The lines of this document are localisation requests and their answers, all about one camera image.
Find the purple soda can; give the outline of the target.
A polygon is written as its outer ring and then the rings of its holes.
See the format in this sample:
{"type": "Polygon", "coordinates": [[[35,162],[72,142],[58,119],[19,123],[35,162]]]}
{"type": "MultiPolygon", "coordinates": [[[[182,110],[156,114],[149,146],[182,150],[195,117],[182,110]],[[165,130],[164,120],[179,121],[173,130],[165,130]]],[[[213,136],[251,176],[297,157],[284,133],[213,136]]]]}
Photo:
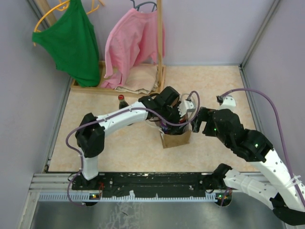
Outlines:
{"type": "Polygon", "coordinates": [[[171,127],[166,124],[163,120],[160,121],[160,128],[165,134],[169,134],[171,127]]]}

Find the cola glass bottle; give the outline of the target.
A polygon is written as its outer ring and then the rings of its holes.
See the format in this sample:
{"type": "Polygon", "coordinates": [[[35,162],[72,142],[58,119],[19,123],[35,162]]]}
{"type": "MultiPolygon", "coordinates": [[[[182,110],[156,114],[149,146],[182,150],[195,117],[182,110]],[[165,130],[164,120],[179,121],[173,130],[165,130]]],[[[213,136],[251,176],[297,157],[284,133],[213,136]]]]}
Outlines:
{"type": "Polygon", "coordinates": [[[119,100],[119,109],[123,109],[129,106],[129,104],[125,100],[124,95],[122,94],[118,95],[118,100],[119,100]]]}

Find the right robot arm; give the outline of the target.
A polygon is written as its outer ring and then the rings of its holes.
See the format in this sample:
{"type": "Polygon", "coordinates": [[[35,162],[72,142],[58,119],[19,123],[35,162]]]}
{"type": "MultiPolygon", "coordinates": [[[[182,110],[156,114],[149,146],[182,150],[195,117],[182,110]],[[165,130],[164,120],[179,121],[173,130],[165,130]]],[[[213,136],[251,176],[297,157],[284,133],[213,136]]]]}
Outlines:
{"type": "Polygon", "coordinates": [[[212,173],[213,184],[233,188],[268,206],[284,223],[300,226],[305,223],[305,186],[298,177],[291,177],[288,167],[278,156],[272,143],[259,131],[245,129],[239,116],[229,109],[214,110],[201,107],[192,122],[197,133],[218,138],[236,156],[257,168],[269,184],[263,184],[229,165],[221,163],[212,173]]]}

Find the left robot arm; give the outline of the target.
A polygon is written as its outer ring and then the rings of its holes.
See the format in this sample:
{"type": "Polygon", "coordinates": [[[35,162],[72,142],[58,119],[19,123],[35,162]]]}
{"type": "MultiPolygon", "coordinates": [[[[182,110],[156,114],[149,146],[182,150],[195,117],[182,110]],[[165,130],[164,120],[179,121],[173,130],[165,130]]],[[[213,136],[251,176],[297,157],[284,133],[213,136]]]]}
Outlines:
{"type": "Polygon", "coordinates": [[[159,118],[174,129],[180,128],[181,120],[196,110],[190,97],[180,99],[180,94],[167,86],[159,94],[143,96],[135,103],[115,112],[94,116],[87,114],[75,133],[81,150],[82,183],[89,189],[99,184],[98,156],[104,150],[105,138],[112,133],[137,122],[159,118]]]}

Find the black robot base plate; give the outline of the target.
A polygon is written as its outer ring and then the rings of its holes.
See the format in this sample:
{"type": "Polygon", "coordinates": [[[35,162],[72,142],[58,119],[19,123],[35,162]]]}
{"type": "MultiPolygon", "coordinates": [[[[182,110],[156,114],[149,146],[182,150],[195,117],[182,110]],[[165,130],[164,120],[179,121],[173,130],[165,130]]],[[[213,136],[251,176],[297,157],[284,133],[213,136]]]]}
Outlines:
{"type": "Polygon", "coordinates": [[[208,201],[227,206],[232,187],[224,183],[223,172],[105,172],[87,180],[77,173],[69,180],[68,191],[86,191],[86,206],[99,201],[208,201]]]}

